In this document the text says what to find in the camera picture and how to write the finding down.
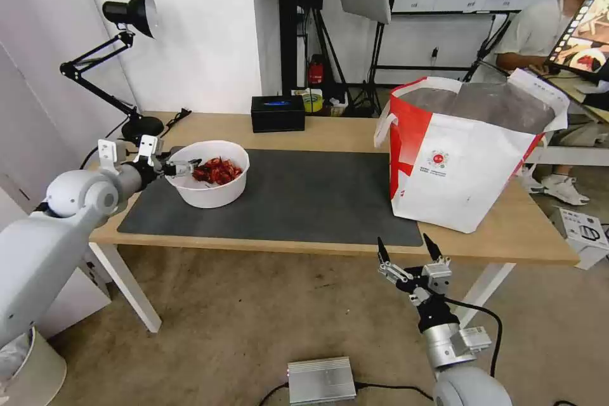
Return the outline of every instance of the white box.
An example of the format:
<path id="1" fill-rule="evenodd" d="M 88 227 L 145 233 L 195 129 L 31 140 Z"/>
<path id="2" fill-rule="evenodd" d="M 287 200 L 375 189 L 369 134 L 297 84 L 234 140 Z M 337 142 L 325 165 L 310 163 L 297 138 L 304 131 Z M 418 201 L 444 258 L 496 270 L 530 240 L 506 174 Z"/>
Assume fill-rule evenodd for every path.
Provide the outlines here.
<path id="1" fill-rule="evenodd" d="M 609 254 L 609 243 L 598 218 L 558 208 L 550 220 L 579 255 L 577 268 L 588 270 Z"/>

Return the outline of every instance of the white t-shirt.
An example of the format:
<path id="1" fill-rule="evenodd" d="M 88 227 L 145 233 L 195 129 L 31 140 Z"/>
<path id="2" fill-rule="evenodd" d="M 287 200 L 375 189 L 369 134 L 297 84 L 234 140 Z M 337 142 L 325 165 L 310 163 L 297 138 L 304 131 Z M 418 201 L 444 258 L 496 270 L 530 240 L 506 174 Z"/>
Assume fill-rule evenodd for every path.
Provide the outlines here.
<path id="1" fill-rule="evenodd" d="M 514 18 L 494 53 L 547 57 L 571 19 L 563 14 L 563 0 L 531 5 Z"/>

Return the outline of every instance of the wooden table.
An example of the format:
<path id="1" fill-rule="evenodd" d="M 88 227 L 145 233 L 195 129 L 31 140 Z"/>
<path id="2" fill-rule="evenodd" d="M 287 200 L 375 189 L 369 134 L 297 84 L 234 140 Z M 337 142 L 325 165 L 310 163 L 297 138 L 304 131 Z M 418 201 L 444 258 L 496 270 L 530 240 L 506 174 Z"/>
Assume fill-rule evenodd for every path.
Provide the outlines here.
<path id="1" fill-rule="evenodd" d="M 148 114 L 164 122 L 174 115 L 164 112 Z M 375 119 L 308 117 L 306 130 L 303 132 L 254 134 L 251 118 L 248 115 L 191 114 L 165 136 L 164 150 L 169 150 L 173 146 L 187 146 L 197 141 L 228 140 L 253 149 L 387 152 L 386 144 L 379 150 L 376 150 L 372 144 L 375 126 Z M 370 244 L 354 245 L 118 232 L 118 226 L 137 198 L 138 195 L 131 197 L 124 212 L 114 216 L 93 232 L 90 246 L 133 308 L 153 332 L 159 330 L 160 318 L 122 261 L 116 249 L 117 244 L 343 256 L 376 256 L 377 252 L 373 240 Z M 482 305 L 490 297 L 516 263 L 574 265 L 579 261 L 544 213 L 516 181 L 507 185 L 475 233 L 466 235 L 426 223 L 420 223 L 419 229 L 440 246 L 444 255 L 458 261 L 474 260 L 488 264 L 465 297 L 465 301 L 476 305 Z M 423 264 L 429 259 L 424 246 L 387 246 L 387 249 L 392 254 L 393 260 L 415 256 L 420 258 Z M 459 314 L 462 325 L 467 325 L 474 314 L 475 311 L 470 310 Z"/>

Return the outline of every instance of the black lamp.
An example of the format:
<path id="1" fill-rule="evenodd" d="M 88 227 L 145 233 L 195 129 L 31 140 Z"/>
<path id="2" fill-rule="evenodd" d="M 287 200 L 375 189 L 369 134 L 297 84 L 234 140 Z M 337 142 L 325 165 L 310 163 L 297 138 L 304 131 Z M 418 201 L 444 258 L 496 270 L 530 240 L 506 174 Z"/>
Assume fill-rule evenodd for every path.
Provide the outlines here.
<path id="1" fill-rule="evenodd" d="M 139 145 L 142 135 L 148 134 L 157 136 L 158 134 L 161 134 L 164 130 L 163 122 L 156 117 L 142 116 L 138 113 L 135 106 L 128 105 L 107 92 L 104 92 L 99 87 L 83 78 L 82 74 L 123 52 L 125 49 L 129 49 L 133 45 L 135 33 L 128 29 L 128 25 L 132 25 L 144 35 L 154 38 L 154 30 L 157 26 L 157 8 L 154 4 L 154 0 L 129 0 L 128 3 L 107 1 L 101 8 L 103 16 L 107 20 L 114 22 L 121 32 L 111 40 L 106 41 L 86 54 L 61 64 L 60 71 L 65 77 L 72 79 L 98 97 L 103 98 L 116 109 L 127 114 L 129 120 L 121 128 L 122 136 L 125 140 L 130 141 L 135 145 Z M 123 43 L 121 48 L 115 49 L 105 56 L 88 59 L 91 55 L 117 41 Z"/>

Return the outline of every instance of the red and white bag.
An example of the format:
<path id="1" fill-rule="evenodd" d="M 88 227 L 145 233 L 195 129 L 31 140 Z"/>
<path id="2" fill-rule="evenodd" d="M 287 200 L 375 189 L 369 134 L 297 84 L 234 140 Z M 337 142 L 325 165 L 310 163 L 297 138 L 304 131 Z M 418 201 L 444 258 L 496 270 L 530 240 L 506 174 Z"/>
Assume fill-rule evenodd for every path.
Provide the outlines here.
<path id="1" fill-rule="evenodd" d="M 398 217 L 471 233 L 545 132 L 566 128 L 568 98 L 515 71 L 505 84 L 426 77 L 391 92 L 374 145 L 390 131 Z"/>

